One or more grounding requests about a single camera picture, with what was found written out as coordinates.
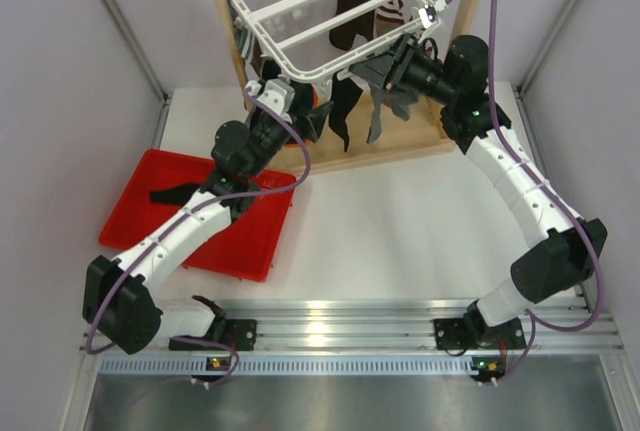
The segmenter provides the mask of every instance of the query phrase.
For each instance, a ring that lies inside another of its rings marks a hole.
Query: white metal frame
[[[244,0],[230,0],[234,8],[238,11],[240,18],[258,38],[265,54],[271,56],[280,65],[283,73],[291,79],[302,83],[314,83],[330,79],[335,73],[346,69],[349,65],[361,60],[363,57],[386,49],[403,33],[414,33],[424,30],[423,23],[419,17],[414,17],[411,21],[398,27],[397,29],[375,38],[367,44],[359,46],[342,56],[333,59],[315,69],[305,71],[297,68],[291,61],[288,51],[322,33],[326,33],[352,19],[368,13],[383,3],[391,0],[370,0],[360,6],[357,6],[345,13],[335,16],[323,23],[313,26],[301,33],[298,33],[283,41],[276,41],[269,31],[263,25],[264,21],[278,16],[280,14],[290,12],[300,6],[305,6],[319,0],[281,0],[256,11],[251,11]],[[414,0],[417,3],[427,6],[433,5],[433,0]],[[440,25],[437,19],[432,26],[429,27],[428,34],[433,33]]]

